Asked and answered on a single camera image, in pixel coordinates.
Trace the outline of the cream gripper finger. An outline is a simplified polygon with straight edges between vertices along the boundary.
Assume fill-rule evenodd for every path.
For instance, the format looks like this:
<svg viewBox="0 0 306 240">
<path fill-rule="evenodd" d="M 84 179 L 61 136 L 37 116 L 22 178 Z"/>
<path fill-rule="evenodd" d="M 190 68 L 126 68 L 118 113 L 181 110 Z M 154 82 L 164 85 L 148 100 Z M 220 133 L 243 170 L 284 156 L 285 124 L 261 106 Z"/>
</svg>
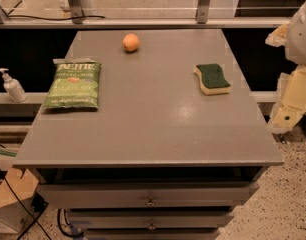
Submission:
<svg viewBox="0 0 306 240">
<path fill-rule="evenodd" d="M 278 79 L 276 102 L 270 113 L 268 127 L 274 134 L 284 134 L 306 113 L 306 66 L 298 66 L 291 74 Z"/>
<path fill-rule="evenodd" d="M 265 43 L 273 47 L 284 46 L 287 39 L 288 26 L 288 23 L 280 25 L 267 36 Z"/>
</svg>

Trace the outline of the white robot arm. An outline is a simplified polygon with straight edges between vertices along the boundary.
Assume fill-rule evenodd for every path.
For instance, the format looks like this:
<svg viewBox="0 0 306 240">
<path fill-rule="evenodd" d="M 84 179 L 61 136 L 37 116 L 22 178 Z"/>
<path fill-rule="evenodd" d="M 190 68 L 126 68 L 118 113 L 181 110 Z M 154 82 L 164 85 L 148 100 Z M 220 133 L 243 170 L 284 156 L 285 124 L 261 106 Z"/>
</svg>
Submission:
<svg viewBox="0 0 306 240">
<path fill-rule="evenodd" d="M 268 122 L 272 133 L 284 134 L 306 113 L 306 1 L 288 23 L 268 35 L 265 43 L 284 46 L 286 58 L 297 65 L 291 74 L 280 75 Z"/>
</svg>

